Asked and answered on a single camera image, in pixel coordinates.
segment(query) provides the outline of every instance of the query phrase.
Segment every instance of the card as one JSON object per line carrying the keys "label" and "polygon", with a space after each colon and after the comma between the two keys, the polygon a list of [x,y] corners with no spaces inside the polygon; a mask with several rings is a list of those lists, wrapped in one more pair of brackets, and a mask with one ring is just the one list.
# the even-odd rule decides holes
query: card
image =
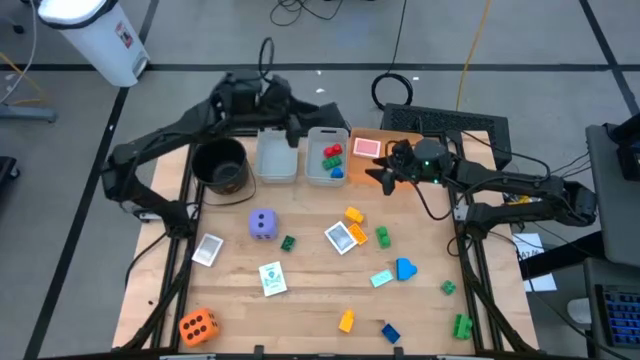
{"label": "card", "polygon": [[200,241],[200,245],[198,245],[196,252],[193,253],[193,256],[191,257],[191,260],[204,266],[211,267],[223,242],[224,241],[219,237],[211,234],[204,234],[202,241]]}
{"label": "card", "polygon": [[338,221],[337,224],[327,229],[324,234],[340,255],[351,250],[358,243],[342,221]]}
{"label": "card", "polygon": [[376,159],[380,157],[381,146],[380,141],[356,138],[353,143],[353,155]]}
{"label": "card", "polygon": [[280,267],[280,261],[262,265],[260,271],[260,281],[264,289],[264,296],[271,296],[283,291],[287,291],[287,284],[284,282],[284,274]]}

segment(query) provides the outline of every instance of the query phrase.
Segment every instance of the white paper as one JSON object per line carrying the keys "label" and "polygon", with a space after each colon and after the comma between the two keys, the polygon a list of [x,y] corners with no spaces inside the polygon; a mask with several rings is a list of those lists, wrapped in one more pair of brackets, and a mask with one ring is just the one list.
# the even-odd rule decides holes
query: white paper
{"label": "white paper", "polygon": [[[516,246],[518,247],[518,251],[520,251],[520,256],[522,257],[523,260],[528,258],[529,256],[534,256],[544,252],[544,249],[533,247],[529,244],[526,244],[525,242],[521,241],[518,238],[521,238],[522,240],[528,243],[531,243],[532,245],[540,246],[540,247],[542,246],[542,241],[540,241],[540,236],[538,234],[514,234],[513,241],[516,243]],[[533,288],[536,291],[556,291],[557,290],[556,282],[553,279],[552,274],[547,274],[547,275],[543,275],[543,276],[531,279],[531,282],[533,283]],[[524,289],[527,292],[531,292],[531,285],[528,280],[524,281]]]}

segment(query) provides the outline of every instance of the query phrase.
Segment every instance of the wooden table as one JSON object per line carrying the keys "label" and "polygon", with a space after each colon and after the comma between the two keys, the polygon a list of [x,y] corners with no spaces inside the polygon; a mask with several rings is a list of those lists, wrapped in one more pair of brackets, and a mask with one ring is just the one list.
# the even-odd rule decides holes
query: wooden table
{"label": "wooden table", "polygon": [[[484,132],[475,135],[488,141]],[[354,129],[353,136],[402,139],[406,134]],[[241,141],[252,163],[256,139]],[[365,165],[357,164],[369,164],[364,159],[351,163],[349,182],[342,188],[309,185],[304,178],[305,141],[300,144],[295,183],[265,185],[258,181],[257,193],[248,202],[231,207],[204,206],[198,241],[204,233],[211,233],[225,243],[211,268],[193,264],[186,312],[212,308],[221,335],[201,347],[181,346],[181,350],[251,353],[254,345],[262,344],[267,353],[390,354],[393,345],[380,332],[388,322],[402,336],[396,346],[402,346],[407,354],[473,354],[471,341],[452,336],[455,315],[466,314],[460,262],[447,255],[445,249],[454,236],[452,220],[436,222],[429,218],[411,188],[400,187],[392,196],[383,196],[379,185],[368,184],[359,177],[357,172]],[[469,160],[494,166],[488,147],[465,137],[464,148]],[[182,148],[158,160],[152,182],[155,191],[167,198],[178,197],[186,153]],[[419,186],[436,215],[449,209],[446,190],[433,184]],[[251,190],[249,184],[243,193],[234,196],[241,198]],[[205,195],[210,203],[227,199],[216,198],[208,191]],[[482,192],[476,200],[499,204],[501,195]],[[347,206],[364,213],[362,228],[369,241],[340,256],[324,230],[337,221],[349,224],[343,218]],[[249,236],[249,212],[260,207],[277,212],[278,240],[260,242]],[[380,249],[374,233],[375,227],[381,225],[387,227],[392,239],[391,247],[385,250]],[[511,235],[507,226],[494,230]],[[163,231],[161,223],[142,225],[137,252]],[[285,235],[296,238],[291,253],[280,249]],[[143,257],[132,271],[114,346],[131,338],[151,312],[150,302],[157,302],[168,243]],[[490,236],[484,246],[496,304],[525,341],[537,346],[513,245]],[[418,273],[409,281],[373,288],[369,277],[385,269],[395,273],[398,257],[408,257],[418,267]],[[288,291],[265,298],[258,267],[274,261],[282,264]],[[445,280],[458,286],[455,294],[445,296],[440,290]],[[482,312],[480,322],[486,321],[481,302],[477,303]],[[355,324],[350,334],[344,334],[338,330],[338,323],[349,308],[355,312]],[[165,344],[173,311],[172,307],[166,315]],[[488,326],[474,324],[478,325],[482,325],[485,348],[490,348]]]}

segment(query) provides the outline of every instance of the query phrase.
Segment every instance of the yellow lego brick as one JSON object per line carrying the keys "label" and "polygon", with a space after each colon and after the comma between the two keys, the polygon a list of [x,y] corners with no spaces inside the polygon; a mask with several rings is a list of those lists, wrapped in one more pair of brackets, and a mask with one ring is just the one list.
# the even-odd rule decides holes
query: yellow lego brick
{"label": "yellow lego brick", "polygon": [[347,219],[353,222],[357,222],[358,224],[362,223],[362,220],[364,220],[364,215],[360,213],[360,210],[352,208],[351,206],[349,206],[347,208],[347,211],[344,212],[344,216],[346,216]]}
{"label": "yellow lego brick", "polygon": [[348,334],[349,332],[351,332],[354,319],[355,319],[355,314],[353,313],[353,310],[349,309],[345,311],[344,314],[342,315],[342,320],[340,320],[340,326],[338,326],[338,329]]}

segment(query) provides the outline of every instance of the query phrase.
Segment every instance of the green lego brick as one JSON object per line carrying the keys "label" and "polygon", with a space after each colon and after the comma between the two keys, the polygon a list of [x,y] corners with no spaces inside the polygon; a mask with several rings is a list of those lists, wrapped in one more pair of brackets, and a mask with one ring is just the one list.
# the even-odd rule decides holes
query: green lego brick
{"label": "green lego brick", "polygon": [[470,339],[472,326],[473,322],[467,315],[456,315],[456,322],[453,325],[453,337],[460,340]]}
{"label": "green lego brick", "polygon": [[378,242],[380,243],[381,248],[386,249],[391,246],[391,238],[389,237],[389,232],[387,231],[386,227],[377,227],[376,236],[378,237]]}
{"label": "green lego brick", "polygon": [[340,155],[332,156],[328,159],[322,160],[322,167],[325,170],[329,170],[341,164],[342,164],[342,160],[340,160]]}
{"label": "green lego brick", "polygon": [[282,242],[282,246],[280,246],[280,249],[291,252],[291,250],[293,249],[293,244],[295,243],[296,243],[296,239],[287,235],[285,236],[284,241]]}
{"label": "green lego brick", "polygon": [[442,286],[440,286],[440,288],[442,289],[442,291],[444,291],[445,294],[447,295],[451,295],[454,292],[456,292],[456,284],[454,284],[452,281],[447,280],[444,283],[442,283]]}

